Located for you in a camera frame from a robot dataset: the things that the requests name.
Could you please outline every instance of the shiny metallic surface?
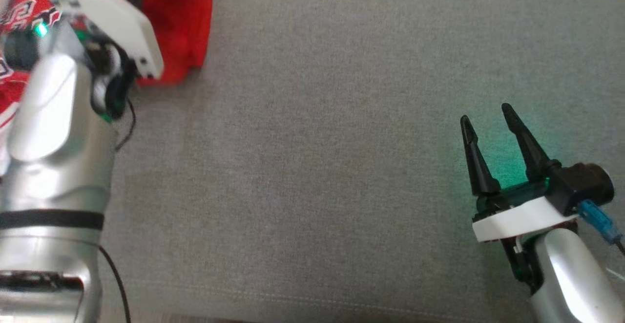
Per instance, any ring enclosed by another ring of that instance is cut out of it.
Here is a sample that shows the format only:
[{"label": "shiny metallic surface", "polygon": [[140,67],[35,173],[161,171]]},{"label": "shiny metallic surface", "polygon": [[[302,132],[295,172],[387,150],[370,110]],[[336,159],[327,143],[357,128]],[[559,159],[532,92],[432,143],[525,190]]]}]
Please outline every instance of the shiny metallic surface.
[{"label": "shiny metallic surface", "polygon": [[[82,323],[95,322],[100,314],[102,286],[97,246],[58,238],[0,238],[0,272],[6,271],[60,273],[80,279],[83,291],[0,288],[0,312],[4,316],[45,317],[52,322],[64,322],[63,319],[73,316]],[[40,301],[43,297],[51,300]]]},{"label": "shiny metallic surface", "polygon": [[29,80],[9,138],[0,212],[104,213],[116,132],[91,107],[91,73],[69,56],[44,58]]},{"label": "shiny metallic surface", "polygon": [[623,323],[625,309],[584,242],[566,229],[536,241],[544,282],[530,299],[539,323]]}]

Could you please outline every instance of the blue cable connector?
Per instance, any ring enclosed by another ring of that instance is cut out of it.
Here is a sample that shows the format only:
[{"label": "blue cable connector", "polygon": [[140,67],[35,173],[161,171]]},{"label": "blue cable connector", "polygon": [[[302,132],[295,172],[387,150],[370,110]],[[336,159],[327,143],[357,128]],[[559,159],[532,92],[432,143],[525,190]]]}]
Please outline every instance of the blue cable connector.
[{"label": "blue cable connector", "polygon": [[620,245],[623,233],[621,233],[607,214],[597,207],[591,200],[580,202],[579,213],[610,245]]}]

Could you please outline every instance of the gray fabric surface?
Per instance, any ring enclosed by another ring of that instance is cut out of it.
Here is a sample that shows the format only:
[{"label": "gray fabric surface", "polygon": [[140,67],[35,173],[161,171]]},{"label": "gray fabric surface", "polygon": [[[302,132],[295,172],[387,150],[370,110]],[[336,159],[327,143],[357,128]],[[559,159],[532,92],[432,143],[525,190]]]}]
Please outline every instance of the gray fabric surface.
[{"label": "gray fabric surface", "polygon": [[[205,68],[133,95],[104,236],[131,305],[528,322],[500,245],[473,236],[459,119],[505,186],[524,173],[507,101],[547,153],[622,190],[624,33],[623,0],[214,0]],[[606,208],[623,227],[624,201]]]}]

